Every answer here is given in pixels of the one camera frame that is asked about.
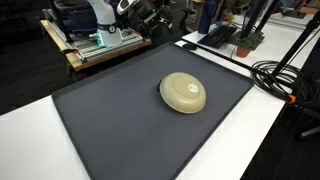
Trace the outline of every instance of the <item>power cord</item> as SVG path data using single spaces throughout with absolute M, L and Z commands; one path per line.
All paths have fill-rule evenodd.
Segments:
M 234 26 L 235 28 L 237 28 L 237 29 L 240 29 L 241 31 L 242 31 L 242 28 L 241 27 L 239 27 L 239 26 L 237 26 L 235 23 L 231 23 L 231 25 L 232 26 Z M 253 26 L 253 28 L 252 28 L 252 30 L 251 30 L 251 33 L 255 33 L 256 32 L 256 26 Z
M 236 45 L 234 45 L 234 47 L 233 47 L 233 49 L 232 49 L 232 52 L 231 52 L 231 54 L 230 54 L 230 58 L 232 59 L 232 56 L 233 56 L 233 53 L 234 53 L 234 50 L 236 49 Z
M 277 78 L 271 75 L 277 65 L 276 61 L 259 61 L 253 64 L 251 77 L 259 88 L 289 104 L 299 106 L 320 104 L 319 89 L 312 79 L 300 72 L 299 68 L 287 65 L 277 75 L 278 79 L 291 84 L 289 89 L 285 89 Z

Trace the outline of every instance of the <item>blue object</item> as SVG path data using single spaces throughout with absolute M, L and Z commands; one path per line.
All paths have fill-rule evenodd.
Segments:
M 206 0 L 203 6 L 198 32 L 200 34 L 208 34 L 211 19 L 214 17 L 218 3 L 216 0 Z
M 282 5 L 285 7 L 290 7 L 292 5 L 292 0 L 283 0 Z
M 223 24 L 222 24 L 221 21 L 217 21 L 217 22 L 216 22 L 216 26 L 217 26 L 217 27 L 220 27 L 220 26 L 222 26 L 222 25 L 223 25 Z

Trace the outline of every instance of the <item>electronic equipment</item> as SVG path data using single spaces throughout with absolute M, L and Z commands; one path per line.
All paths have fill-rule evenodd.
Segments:
M 233 35 L 233 33 L 236 32 L 236 30 L 237 28 L 230 26 L 217 27 L 200 39 L 198 43 L 213 48 L 220 48 Z

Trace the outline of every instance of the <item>beige bowl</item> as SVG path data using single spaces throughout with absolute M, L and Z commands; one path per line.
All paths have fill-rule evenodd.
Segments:
M 199 112 L 206 103 L 206 91 L 201 82 L 181 72 L 162 79 L 160 94 L 171 108 L 186 114 Z

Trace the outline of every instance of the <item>gray mat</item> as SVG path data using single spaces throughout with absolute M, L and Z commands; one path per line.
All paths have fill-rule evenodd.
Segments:
M 173 72 L 202 82 L 202 111 L 181 114 L 162 100 L 158 84 Z M 181 172 L 252 86 L 251 79 L 170 43 L 52 97 L 92 179 L 164 180 Z

